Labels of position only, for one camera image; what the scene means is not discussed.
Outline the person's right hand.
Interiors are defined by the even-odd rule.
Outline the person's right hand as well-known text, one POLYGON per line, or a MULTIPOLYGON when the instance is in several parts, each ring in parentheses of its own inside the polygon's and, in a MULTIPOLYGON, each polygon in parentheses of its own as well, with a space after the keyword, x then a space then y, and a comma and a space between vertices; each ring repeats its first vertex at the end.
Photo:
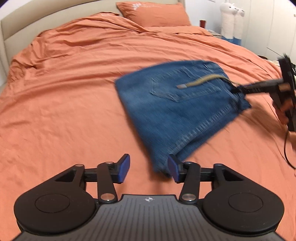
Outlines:
POLYGON ((279 121, 283 125, 287 125, 289 123, 289 118, 287 117, 286 112, 290 111, 290 110, 293 110, 293 108, 295 107, 293 105, 292 99, 286 99, 285 102, 281 106, 278 106, 273 101, 273 107, 275 109, 275 112, 276 112, 276 115, 277 115, 279 121))

